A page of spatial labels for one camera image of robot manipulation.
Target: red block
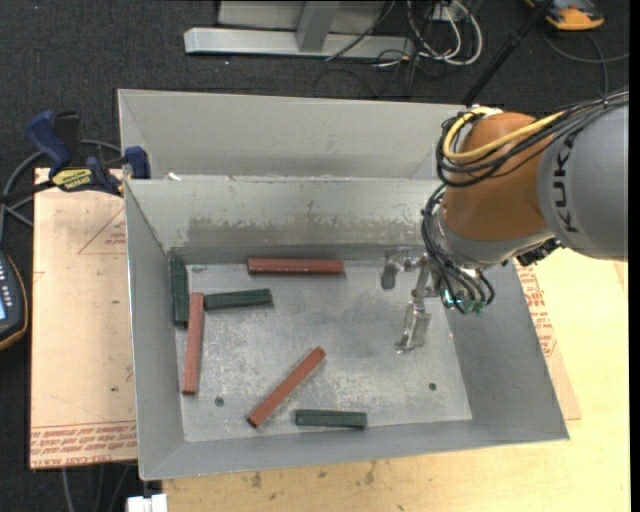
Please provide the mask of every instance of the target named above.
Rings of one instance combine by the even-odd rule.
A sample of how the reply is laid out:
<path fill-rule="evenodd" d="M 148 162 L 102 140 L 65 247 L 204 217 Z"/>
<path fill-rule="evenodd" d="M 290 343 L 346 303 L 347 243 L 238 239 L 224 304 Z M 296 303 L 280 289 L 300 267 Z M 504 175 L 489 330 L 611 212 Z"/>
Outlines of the red block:
<path fill-rule="evenodd" d="M 202 350 L 202 324 L 204 294 L 192 293 L 189 301 L 189 327 L 187 328 L 187 348 L 184 354 L 184 375 L 182 394 L 195 395 L 200 380 L 200 352 Z"/>
<path fill-rule="evenodd" d="M 258 428 L 278 405 L 309 375 L 325 358 L 325 352 L 317 347 L 284 379 L 280 385 L 258 406 L 247 421 Z"/>

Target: blue clamp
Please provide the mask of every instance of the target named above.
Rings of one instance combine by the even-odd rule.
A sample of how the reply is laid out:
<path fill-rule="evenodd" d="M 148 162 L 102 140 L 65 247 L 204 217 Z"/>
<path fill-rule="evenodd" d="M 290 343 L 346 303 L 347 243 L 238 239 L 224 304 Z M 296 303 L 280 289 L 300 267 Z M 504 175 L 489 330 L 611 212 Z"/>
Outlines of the blue clamp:
<path fill-rule="evenodd" d="M 69 166 L 72 155 L 57 136 L 53 120 L 53 113 L 45 111 L 37 114 L 27 126 L 27 135 L 33 145 L 53 160 L 49 180 L 65 192 L 95 190 L 121 195 L 122 181 L 103 169 L 97 158 L 87 158 L 83 167 Z M 127 166 L 126 177 L 150 178 L 147 155 L 141 147 L 127 148 L 123 160 Z"/>

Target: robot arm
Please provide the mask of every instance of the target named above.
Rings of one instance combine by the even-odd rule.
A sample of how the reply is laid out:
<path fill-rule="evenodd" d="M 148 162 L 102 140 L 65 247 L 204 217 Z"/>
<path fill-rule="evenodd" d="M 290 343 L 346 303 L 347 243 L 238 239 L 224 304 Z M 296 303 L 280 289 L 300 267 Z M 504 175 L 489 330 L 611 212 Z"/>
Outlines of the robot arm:
<path fill-rule="evenodd" d="M 494 296 L 483 271 L 512 257 L 626 260 L 628 118 L 626 91 L 540 120 L 480 107 L 445 122 L 421 261 L 446 306 L 482 311 Z"/>

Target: cardboard sheet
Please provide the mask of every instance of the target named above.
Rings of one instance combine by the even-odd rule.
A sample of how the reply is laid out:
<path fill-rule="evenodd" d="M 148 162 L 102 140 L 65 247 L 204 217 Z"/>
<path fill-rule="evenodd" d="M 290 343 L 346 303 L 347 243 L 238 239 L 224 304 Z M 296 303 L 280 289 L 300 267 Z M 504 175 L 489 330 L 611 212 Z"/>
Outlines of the cardboard sheet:
<path fill-rule="evenodd" d="M 558 346 L 558 340 L 553 331 L 551 317 L 544 302 L 544 292 L 536 278 L 535 265 L 523 267 L 515 260 L 514 264 L 522 283 L 522 290 L 527 299 L 527 306 L 540 341 L 542 353 L 549 368 L 553 388 L 562 409 L 562 416 L 565 421 L 579 420 L 581 417 L 580 406 L 571 386 L 571 381 L 560 353 L 560 347 Z"/>
<path fill-rule="evenodd" d="M 48 190 L 34 220 L 30 467 L 135 460 L 124 202 Z"/>

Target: black floor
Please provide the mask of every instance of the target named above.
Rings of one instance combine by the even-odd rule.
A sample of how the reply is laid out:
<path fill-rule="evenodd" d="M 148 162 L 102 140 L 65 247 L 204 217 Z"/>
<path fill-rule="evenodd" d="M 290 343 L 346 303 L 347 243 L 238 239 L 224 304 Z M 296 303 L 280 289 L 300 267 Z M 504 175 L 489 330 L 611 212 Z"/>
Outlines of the black floor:
<path fill-rule="evenodd" d="M 606 21 L 591 33 L 552 33 L 536 23 L 475 101 L 540 115 L 628 85 L 629 59 L 611 58 L 629 51 L 630 3 L 600 0 Z M 397 2 L 379 32 L 405 33 L 404 4 Z M 0 187 L 34 152 L 25 127 L 39 111 L 77 110 L 86 138 L 118 144 L 119 88 L 460 103 L 509 34 L 532 15 L 523 0 L 475 0 L 471 6 L 484 37 L 480 59 L 455 69 L 431 63 L 411 79 L 406 65 L 394 75 L 344 59 L 185 55 L 183 33 L 213 24 L 214 2 L 3 0 Z M 606 65 L 584 62 L 602 57 Z M 28 185 L 25 177 L 15 188 Z M 29 205 L 20 211 L 31 217 Z M 30 283 L 30 228 L 7 218 L 0 247 Z M 61 472 L 28 469 L 29 353 L 29 334 L 0 352 L 0 511 L 64 511 Z M 123 510 L 126 496 L 144 492 L 136 474 L 135 467 L 115 464 L 69 470 L 75 510 L 94 510 L 99 488 L 100 510 L 112 500 L 114 511 Z"/>

